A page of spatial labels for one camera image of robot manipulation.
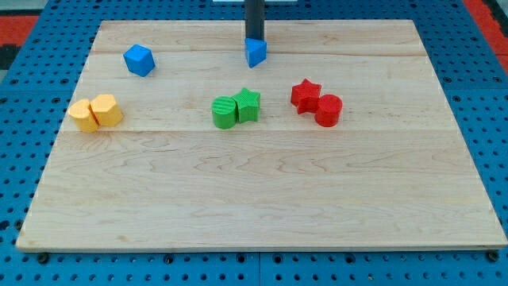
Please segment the wood grain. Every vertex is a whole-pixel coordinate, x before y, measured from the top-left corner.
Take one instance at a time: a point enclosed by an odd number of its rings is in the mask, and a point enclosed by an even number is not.
[[[388,251],[506,245],[412,21],[267,21],[248,69],[240,21],[105,21],[71,102],[114,94],[115,127],[63,120],[17,240],[39,252]],[[130,74],[121,54],[152,49]],[[304,77],[339,124],[297,115]],[[261,92],[258,122],[210,104]]]

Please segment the blue block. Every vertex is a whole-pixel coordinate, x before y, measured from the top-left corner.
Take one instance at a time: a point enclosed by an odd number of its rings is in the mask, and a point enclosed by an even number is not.
[[[267,59],[267,42],[256,39],[245,39],[245,59],[248,67],[254,68],[257,64]]]
[[[124,53],[124,59],[129,71],[139,76],[146,76],[156,66],[152,51],[138,44]]]

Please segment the green block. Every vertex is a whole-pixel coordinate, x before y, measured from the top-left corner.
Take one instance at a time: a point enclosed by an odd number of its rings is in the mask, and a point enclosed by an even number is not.
[[[240,93],[232,97],[237,103],[238,122],[258,120],[260,114],[261,93],[242,88]]]
[[[237,123],[237,103],[227,96],[217,97],[212,102],[214,125],[220,129],[229,129]]]

